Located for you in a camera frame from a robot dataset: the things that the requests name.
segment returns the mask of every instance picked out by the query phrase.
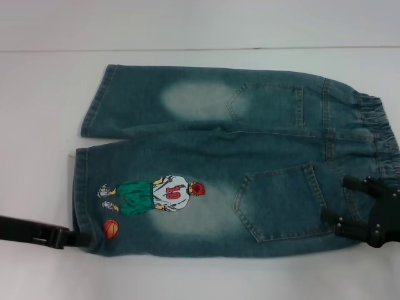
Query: hem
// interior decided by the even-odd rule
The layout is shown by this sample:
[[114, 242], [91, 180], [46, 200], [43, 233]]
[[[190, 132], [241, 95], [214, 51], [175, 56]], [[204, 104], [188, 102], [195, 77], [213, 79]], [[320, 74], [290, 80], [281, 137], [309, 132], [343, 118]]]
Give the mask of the hem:
[[74, 230], [91, 235], [91, 242], [88, 247], [82, 250], [92, 252], [98, 244], [93, 222], [87, 210], [87, 182], [88, 182], [88, 150], [77, 149], [74, 170], [73, 190], [73, 219]]
[[106, 72], [104, 73], [101, 84], [97, 89], [97, 93], [94, 96], [94, 99], [92, 100], [89, 110], [87, 111], [82, 123], [81, 136], [84, 138], [90, 136], [89, 130], [92, 126], [93, 121], [96, 118], [99, 107], [101, 105], [101, 101], [104, 98], [104, 94], [106, 93], [107, 88], [109, 87], [111, 81], [113, 80], [117, 67], [118, 66], [115, 64], [109, 64], [106, 68]]

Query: white background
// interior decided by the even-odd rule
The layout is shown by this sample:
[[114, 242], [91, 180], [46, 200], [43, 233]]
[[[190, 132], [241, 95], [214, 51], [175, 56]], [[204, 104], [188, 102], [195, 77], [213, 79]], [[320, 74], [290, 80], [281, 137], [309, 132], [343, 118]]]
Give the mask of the white background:
[[[398, 1], [14, 0], [0, 5], [2, 215], [71, 226], [70, 156], [76, 148], [110, 142], [83, 139], [79, 128], [111, 63], [326, 76], [382, 97], [400, 136], [399, 48], [99, 52], [400, 46]], [[392, 300], [400, 295], [399, 253], [400, 244], [389, 243], [378, 250], [359, 245], [277, 259], [105, 258], [0, 241], [0, 298]]]

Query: blue denim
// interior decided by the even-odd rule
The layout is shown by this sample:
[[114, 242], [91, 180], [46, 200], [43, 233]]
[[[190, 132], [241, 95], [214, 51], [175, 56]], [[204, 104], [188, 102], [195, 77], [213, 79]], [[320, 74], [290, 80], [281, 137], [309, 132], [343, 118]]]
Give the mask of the blue denim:
[[399, 184], [380, 99], [309, 74], [110, 65], [78, 149], [75, 230], [104, 256], [263, 258], [345, 248], [322, 208], [366, 221], [343, 176]]

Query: front pocket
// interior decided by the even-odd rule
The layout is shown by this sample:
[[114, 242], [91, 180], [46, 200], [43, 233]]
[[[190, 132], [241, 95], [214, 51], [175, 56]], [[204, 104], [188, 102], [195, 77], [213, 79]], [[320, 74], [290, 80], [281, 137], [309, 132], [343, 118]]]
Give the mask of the front pocket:
[[248, 173], [234, 201], [234, 210], [258, 242], [330, 233], [320, 221], [326, 203], [313, 166]]
[[234, 121], [303, 127], [303, 87], [246, 83], [226, 103]]

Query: basketball player patch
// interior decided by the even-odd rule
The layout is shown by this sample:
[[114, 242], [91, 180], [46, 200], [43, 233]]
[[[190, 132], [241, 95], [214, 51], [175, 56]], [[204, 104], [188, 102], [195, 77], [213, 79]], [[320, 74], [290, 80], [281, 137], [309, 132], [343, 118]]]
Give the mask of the basketball player patch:
[[112, 239], [117, 234], [118, 227], [118, 223], [115, 220], [107, 220], [104, 222], [102, 230], [106, 235], [106, 239]]
[[143, 214], [152, 209], [175, 212], [185, 208], [191, 196], [206, 194], [206, 189], [200, 182], [190, 184], [182, 177], [168, 175], [154, 182], [124, 181], [111, 190], [108, 184], [103, 184], [97, 193], [99, 198], [117, 199], [118, 205], [104, 201], [102, 206], [123, 216]]

